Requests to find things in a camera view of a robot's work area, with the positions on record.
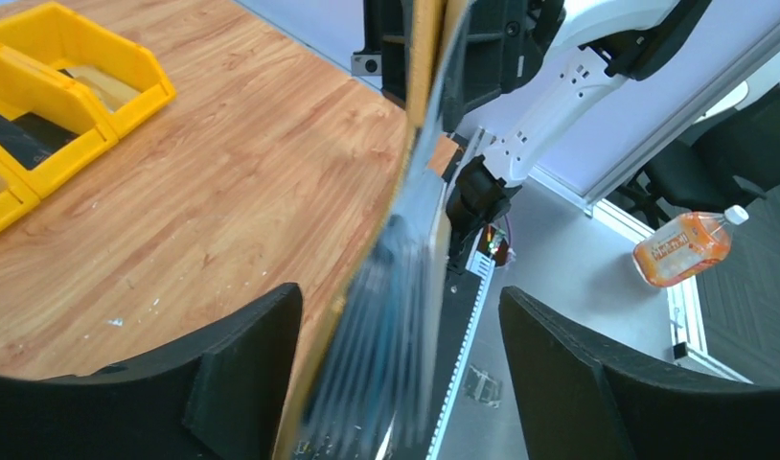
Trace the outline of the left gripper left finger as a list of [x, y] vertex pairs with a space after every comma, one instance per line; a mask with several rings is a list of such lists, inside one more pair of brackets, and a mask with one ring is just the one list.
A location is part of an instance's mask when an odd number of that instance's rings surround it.
[[0, 459], [267, 459], [287, 395], [301, 289], [88, 376], [0, 376]]

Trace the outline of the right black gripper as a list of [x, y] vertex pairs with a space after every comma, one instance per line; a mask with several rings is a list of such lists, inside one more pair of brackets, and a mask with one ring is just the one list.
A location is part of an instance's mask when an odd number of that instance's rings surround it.
[[[364, 48], [352, 54], [354, 76], [380, 77], [382, 95], [405, 106], [411, 1], [363, 3]], [[529, 82], [567, 13], [564, 1], [480, 0], [461, 30], [457, 59], [442, 94], [443, 129]]]

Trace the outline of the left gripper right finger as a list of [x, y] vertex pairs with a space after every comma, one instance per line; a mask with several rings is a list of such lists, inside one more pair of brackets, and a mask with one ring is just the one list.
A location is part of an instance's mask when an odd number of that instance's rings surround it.
[[645, 355], [518, 287], [499, 324], [532, 459], [780, 459], [780, 387]]

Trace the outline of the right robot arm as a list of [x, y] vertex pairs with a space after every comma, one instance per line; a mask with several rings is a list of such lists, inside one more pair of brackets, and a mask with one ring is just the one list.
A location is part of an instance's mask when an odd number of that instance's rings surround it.
[[537, 161], [592, 106], [642, 81], [680, 50], [704, 1], [368, 1], [365, 47], [352, 60], [381, 78], [406, 116], [401, 170], [379, 231], [419, 237], [412, 203], [438, 137], [475, 108], [522, 88], [550, 59], [570, 59], [511, 129], [458, 173], [447, 204], [463, 241], [508, 209]]

